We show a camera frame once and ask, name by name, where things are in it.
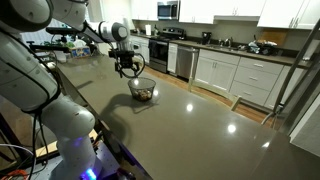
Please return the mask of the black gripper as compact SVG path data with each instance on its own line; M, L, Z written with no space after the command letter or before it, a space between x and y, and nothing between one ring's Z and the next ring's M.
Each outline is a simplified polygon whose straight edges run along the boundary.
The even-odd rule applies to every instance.
M109 51L109 57L114 58L115 62L115 70L119 74L119 77L122 78L121 68L130 69L133 71L135 76L138 75L140 71L140 66L138 63L133 64L134 52L133 51L125 51L125 50L117 50L117 51Z

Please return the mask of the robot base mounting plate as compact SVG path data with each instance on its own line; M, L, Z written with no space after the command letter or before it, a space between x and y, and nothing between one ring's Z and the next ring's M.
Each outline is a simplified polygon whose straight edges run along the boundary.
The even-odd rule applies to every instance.
M120 167L110 150L99 142L89 155L75 152L75 159L66 162L61 156L51 158L46 165L37 164L31 180L109 180Z

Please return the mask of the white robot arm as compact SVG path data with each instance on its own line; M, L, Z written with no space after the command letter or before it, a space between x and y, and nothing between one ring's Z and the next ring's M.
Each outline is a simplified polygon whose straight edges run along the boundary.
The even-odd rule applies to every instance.
M0 95L55 134L61 162L51 171L50 180L98 179L102 163L89 137L95 117L61 93L58 81L18 36L44 29L56 19L96 42L122 45L128 41L129 29L122 23L86 21L87 4L88 0L0 3Z

